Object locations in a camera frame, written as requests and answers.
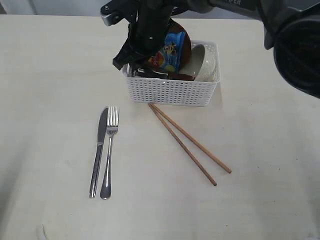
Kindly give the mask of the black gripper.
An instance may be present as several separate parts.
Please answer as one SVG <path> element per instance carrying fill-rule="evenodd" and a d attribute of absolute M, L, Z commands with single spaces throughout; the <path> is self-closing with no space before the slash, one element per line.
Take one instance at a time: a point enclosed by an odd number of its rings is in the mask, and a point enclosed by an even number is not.
<path fill-rule="evenodd" d="M 173 9 L 164 0 L 140 0 L 136 22 L 130 27 L 128 41 L 113 58 L 113 66 L 121 70 L 126 64 L 158 52 L 164 44 Z"/>

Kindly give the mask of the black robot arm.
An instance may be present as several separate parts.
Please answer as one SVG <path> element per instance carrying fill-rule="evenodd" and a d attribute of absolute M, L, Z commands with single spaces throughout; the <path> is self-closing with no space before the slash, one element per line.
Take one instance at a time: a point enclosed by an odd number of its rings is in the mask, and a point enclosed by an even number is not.
<path fill-rule="evenodd" d="M 127 0 L 116 7 L 128 20 L 128 36 L 113 58 L 121 69 L 156 53 L 176 9 L 227 10 L 262 22 L 264 47 L 273 49 L 280 75 L 294 88 L 320 96 L 320 3 L 317 0 Z"/>

